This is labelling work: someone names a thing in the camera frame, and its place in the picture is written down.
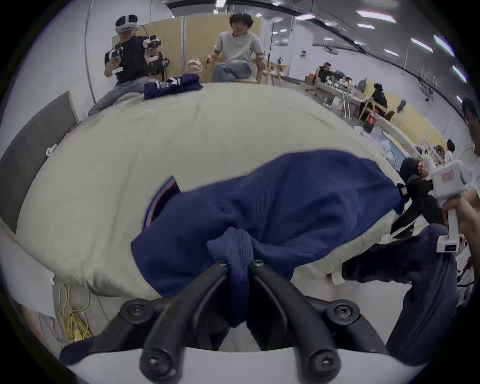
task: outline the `gray t-shirt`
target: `gray t-shirt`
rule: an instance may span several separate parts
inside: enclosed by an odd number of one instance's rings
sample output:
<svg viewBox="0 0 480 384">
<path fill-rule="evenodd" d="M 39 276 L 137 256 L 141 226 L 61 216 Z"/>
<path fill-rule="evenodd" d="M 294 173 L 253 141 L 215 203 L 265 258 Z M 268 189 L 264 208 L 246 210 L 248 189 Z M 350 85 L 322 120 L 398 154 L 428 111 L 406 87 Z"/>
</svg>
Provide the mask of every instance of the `gray t-shirt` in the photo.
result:
<svg viewBox="0 0 480 384">
<path fill-rule="evenodd" d="M 247 62 L 252 63 L 252 54 L 264 54 L 264 47 L 256 34 L 248 32 L 245 36 L 234 37 L 232 32 L 222 32 L 215 51 L 225 56 L 225 63 Z"/>
</svg>

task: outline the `jeans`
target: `jeans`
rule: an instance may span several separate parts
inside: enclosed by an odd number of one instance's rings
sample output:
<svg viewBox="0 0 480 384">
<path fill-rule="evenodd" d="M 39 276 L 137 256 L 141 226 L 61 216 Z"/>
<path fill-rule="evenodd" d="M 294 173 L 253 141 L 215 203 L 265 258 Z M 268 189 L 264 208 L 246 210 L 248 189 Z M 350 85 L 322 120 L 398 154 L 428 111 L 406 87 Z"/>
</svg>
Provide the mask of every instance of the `jeans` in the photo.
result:
<svg viewBox="0 0 480 384">
<path fill-rule="evenodd" d="M 213 83 L 231 83 L 237 79 L 249 79 L 252 68 L 249 64 L 218 64 L 213 73 Z"/>
<path fill-rule="evenodd" d="M 412 284 L 386 345 L 402 363 L 429 362 L 455 319 L 455 255 L 436 251 L 439 236 L 447 234 L 444 226 L 432 224 L 418 236 L 387 245 L 375 244 L 342 266 L 345 280 Z"/>
<path fill-rule="evenodd" d="M 97 101 L 92 109 L 88 111 L 88 116 L 95 115 L 96 113 L 111 107 L 120 97 L 129 92 L 144 93 L 145 84 L 154 82 L 156 82 L 156 79 L 145 76 L 136 80 L 126 81 L 122 84 L 117 84 L 115 88 Z"/>
</svg>

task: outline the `white controller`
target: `white controller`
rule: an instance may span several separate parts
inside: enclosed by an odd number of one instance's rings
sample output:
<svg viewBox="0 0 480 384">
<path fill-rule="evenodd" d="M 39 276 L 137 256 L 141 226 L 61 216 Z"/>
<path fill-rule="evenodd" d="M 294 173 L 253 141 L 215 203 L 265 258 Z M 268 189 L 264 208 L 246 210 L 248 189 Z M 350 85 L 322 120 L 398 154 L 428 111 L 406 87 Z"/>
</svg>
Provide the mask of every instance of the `white controller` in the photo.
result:
<svg viewBox="0 0 480 384">
<path fill-rule="evenodd" d="M 462 177 L 461 160 L 448 163 L 443 167 L 436 168 L 428 177 L 432 180 L 432 194 L 442 207 L 448 199 L 461 194 L 465 190 L 465 182 Z M 448 236 L 440 236 L 437 243 L 437 252 L 457 253 L 460 245 L 460 234 L 458 233 L 458 219 L 456 210 L 448 211 Z"/>
</svg>

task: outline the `person wearing vr headset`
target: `person wearing vr headset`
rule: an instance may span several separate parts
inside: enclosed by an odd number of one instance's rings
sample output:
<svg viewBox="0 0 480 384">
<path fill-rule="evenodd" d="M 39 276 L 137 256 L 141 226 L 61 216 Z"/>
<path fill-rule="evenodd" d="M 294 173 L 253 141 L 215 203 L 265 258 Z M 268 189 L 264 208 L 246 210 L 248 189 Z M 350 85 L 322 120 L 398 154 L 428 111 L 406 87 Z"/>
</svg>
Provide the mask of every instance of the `person wearing vr headset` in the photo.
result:
<svg viewBox="0 0 480 384">
<path fill-rule="evenodd" d="M 103 96 L 90 109 L 88 115 L 94 115 L 105 108 L 111 107 L 121 96 L 129 92 L 144 92 L 146 83 L 154 83 L 156 79 L 149 75 L 158 75 L 164 68 L 163 56 L 157 48 L 147 49 L 144 40 L 148 37 L 134 36 L 138 29 L 138 18 L 135 15 L 122 16 L 115 23 L 115 31 L 120 37 L 121 57 L 110 58 L 110 52 L 105 54 L 105 76 L 111 77 L 115 72 L 118 82 L 115 87 Z M 158 56 L 158 60 L 147 63 L 145 57 Z"/>
</svg>

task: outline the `gray panel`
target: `gray panel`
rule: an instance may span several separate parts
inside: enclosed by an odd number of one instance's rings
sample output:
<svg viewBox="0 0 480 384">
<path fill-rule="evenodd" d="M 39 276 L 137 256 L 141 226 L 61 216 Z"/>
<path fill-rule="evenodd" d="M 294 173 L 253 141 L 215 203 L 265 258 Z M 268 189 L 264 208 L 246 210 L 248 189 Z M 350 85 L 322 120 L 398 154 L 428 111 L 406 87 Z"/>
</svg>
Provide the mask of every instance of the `gray panel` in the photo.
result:
<svg viewBox="0 0 480 384">
<path fill-rule="evenodd" d="M 13 232 L 30 185 L 47 159 L 46 150 L 76 125 L 65 92 L 31 118 L 0 159 L 0 216 Z"/>
</svg>

